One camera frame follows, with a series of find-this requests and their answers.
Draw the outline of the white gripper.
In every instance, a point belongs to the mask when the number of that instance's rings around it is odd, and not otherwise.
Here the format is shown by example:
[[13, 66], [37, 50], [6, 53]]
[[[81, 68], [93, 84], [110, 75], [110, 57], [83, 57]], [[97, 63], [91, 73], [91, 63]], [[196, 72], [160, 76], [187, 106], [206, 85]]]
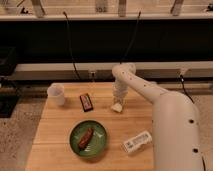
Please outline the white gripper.
[[114, 103], [123, 104], [124, 98], [127, 95], [127, 85], [116, 81], [113, 85]]

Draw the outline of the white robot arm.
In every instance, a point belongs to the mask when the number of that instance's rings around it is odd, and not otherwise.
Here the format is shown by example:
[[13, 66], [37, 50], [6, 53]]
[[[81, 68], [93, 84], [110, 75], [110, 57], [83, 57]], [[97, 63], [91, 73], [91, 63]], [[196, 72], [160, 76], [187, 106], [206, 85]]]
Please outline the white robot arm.
[[112, 68], [114, 99], [131, 87], [153, 104], [154, 171], [205, 171], [200, 151], [199, 111], [186, 95], [164, 89], [135, 75], [133, 63]]

